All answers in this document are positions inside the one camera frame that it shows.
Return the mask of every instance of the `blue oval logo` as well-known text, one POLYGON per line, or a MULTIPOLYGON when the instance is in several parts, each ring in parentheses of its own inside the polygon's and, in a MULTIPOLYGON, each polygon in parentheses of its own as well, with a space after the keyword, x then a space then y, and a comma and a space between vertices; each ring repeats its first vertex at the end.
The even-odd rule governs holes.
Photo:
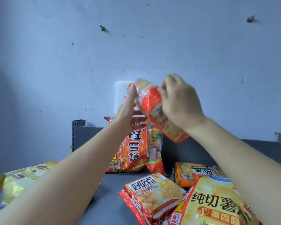
POLYGON ((232 182, 229 178, 223 177, 223 176, 209 176, 211 179, 216 181, 223 181, 223 182, 232 182))

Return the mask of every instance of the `white wall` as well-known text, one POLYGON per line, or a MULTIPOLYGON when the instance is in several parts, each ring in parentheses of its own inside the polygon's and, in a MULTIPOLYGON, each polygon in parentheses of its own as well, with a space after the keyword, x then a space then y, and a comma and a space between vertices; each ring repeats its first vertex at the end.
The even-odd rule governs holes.
POLYGON ((0 175, 66 157, 72 120, 107 125, 117 79, 172 72, 236 136, 275 140, 281 0, 0 0, 0 175))

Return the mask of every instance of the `person's right arm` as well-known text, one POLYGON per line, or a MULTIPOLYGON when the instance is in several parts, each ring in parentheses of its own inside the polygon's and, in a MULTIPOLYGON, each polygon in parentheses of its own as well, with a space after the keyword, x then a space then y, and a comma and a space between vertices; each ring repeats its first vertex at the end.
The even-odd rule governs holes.
POLYGON ((281 224, 281 165, 204 116, 195 89, 166 76, 163 112, 202 145, 264 225, 281 224))

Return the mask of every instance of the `snack package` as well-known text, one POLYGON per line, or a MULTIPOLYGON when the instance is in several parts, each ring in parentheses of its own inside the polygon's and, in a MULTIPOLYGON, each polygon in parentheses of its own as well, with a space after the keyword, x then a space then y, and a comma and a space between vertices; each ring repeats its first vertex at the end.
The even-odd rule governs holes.
POLYGON ((218 166, 204 166, 188 162, 175 162, 175 182, 180 187, 190 188, 193 185, 194 175, 224 176, 224 172, 218 166))
POLYGON ((162 225, 260 225, 232 182, 194 175, 194 186, 162 225))
POLYGON ((161 160, 163 133, 151 122, 145 128, 132 131, 120 145, 106 172, 134 172, 146 168, 166 175, 161 160))
POLYGON ((161 174, 151 174, 124 186, 119 195, 139 224, 160 224, 179 204, 186 191, 161 174))
POLYGON ((2 189, 3 192, 2 204, 9 204, 30 184, 37 180, 41 175, 51 170, 52 167, 59 162, 60 161, 47 162, 3 174, 0 179, 0 189, 2 189))
POLYGON ((153 124, 173 142, 180 142, 188 138, 188 134, 174 125, 162 112, 162 101, 159 87, 144 79, 137 79, 134 83, 137 90, 135 103, 153 124))

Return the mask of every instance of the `person's right hand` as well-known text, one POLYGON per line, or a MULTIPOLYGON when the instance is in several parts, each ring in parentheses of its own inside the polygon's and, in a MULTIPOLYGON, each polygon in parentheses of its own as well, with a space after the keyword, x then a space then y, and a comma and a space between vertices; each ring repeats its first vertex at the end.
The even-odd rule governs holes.
POLYGON ((161 86, 162 111, 175 125, 189 132, 202 123, 202 112, 196 90, 176 74, 167 75, 161 86))

